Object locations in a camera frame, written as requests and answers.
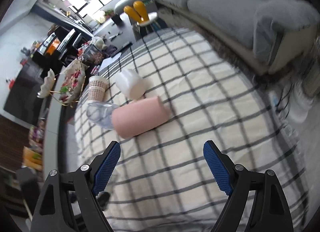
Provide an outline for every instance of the metal screw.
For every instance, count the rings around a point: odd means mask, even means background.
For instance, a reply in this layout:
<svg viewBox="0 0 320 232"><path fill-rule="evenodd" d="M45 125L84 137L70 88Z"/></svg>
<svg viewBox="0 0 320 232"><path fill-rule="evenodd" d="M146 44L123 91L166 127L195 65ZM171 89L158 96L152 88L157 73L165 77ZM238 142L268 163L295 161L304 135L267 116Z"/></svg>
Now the metal screw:
<svg viewBox="0 0 320 232"><path fill-rule="evenodd" d="M273 170L267 170L267 173L270 175L270 176L274 176L275 172Z"/></svg>
<svg viewBox="0 0 320 232"><path fill-rule="evenodd" d="M84 164L84 165L82 165L81 167L80 167L80 170L82 170L82 171L86 171L86 170L88 170L89 169L89 165L87 165L87 164Z"/></svg>
<svg viewBox="0 0 320 232"><path fill-rule="evenodd" d="M50 176L55 176L56 174L58 173L58 171L57 170L52 170L52 171L50 171Z"/></svg>
<svg viewBox="0 0 320 232"><path fill-rule="evenodd" d="M243 171L244 167L241 164L236 165L236 170L237 171Z"/></svg>

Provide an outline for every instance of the pink cylinder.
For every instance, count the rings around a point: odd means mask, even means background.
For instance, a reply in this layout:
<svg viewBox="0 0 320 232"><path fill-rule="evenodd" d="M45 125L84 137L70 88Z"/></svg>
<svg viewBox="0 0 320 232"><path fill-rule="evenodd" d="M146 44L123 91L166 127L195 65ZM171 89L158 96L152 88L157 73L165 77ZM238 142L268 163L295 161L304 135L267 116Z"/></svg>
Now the pink cylinder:
<svg viewBox="0 0 320 232"><path fill-rule="evenodd" d="M151 130L168 119L169 113L158 96L121 106L112 113L112 124L124 139Z"/></svg>

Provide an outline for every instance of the clear plastic bag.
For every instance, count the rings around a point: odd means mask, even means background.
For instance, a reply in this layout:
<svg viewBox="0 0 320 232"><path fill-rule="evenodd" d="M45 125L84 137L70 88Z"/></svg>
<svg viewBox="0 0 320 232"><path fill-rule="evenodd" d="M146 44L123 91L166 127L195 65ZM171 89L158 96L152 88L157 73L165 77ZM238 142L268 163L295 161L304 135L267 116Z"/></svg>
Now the clear plastic bag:
<svg viewBox="0 0 320 232"><path fill-rule="evenodd" d="M85 61L99 65L104 60L105 55L93 43L90 43L84 50L83 57Z"/></svg>
<svg viewBox="0 0 320 232"><path fill-rule="evenodd" d="M114 109L118 107L118 105L112 103L92 102L88 104L86 114L88 119L96 125L107 130L113 130L111 115Z"/></svg>

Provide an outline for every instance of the blue gripper pad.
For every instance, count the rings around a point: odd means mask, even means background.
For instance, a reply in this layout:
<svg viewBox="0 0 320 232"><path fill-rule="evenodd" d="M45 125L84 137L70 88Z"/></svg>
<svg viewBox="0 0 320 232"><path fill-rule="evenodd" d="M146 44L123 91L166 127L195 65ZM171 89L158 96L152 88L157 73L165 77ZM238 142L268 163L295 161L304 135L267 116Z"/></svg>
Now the blue gripper pad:
<svg viewBox="0 0 320 232"><path fill-rule="evenodd" d="M233 189L230 185L230 175L208 142L203 146L203 156L219 186L219 189L224 191L228 196L231 196Z"/></svg>
<svg viewBox="0 0 320 232"><path fill-rule="evenodd" d="M107 183L115 169L118 160L120 158L121 148L119 143L115 143L113 148L110 150L108 156L101 164L99 170L94 176L94 186L92 188L92 193L97 196L100 191L104 191Z"/></svg>

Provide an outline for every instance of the cable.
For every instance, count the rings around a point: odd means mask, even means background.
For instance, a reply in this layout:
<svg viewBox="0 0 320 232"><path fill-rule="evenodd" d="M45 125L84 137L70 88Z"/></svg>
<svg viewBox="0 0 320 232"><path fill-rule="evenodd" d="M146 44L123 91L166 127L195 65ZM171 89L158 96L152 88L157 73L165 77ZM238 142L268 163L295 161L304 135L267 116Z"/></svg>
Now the cable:
<svg viewBox="0 0 320 232"><path fill-rule="evenodd" d="M284 97L282 97L282 96L283 96L283 93L284 93L284 88L282 89L282 91L281 91L281 98L280 98L278 104L276 105L276 111L277 111L278 113L281 113L283 110L285 110L285 109L287 108L287 106L288 106L288 104L289 104L289 99L290 99L290 97L288 97L287 104L284 106L284 108L279 109L279 105L280 105L280 103L291 93L292 85L293 85L293 84L292 84L292 82L291 82L289 91L287 92L287 94L286 94Z"/></svg>

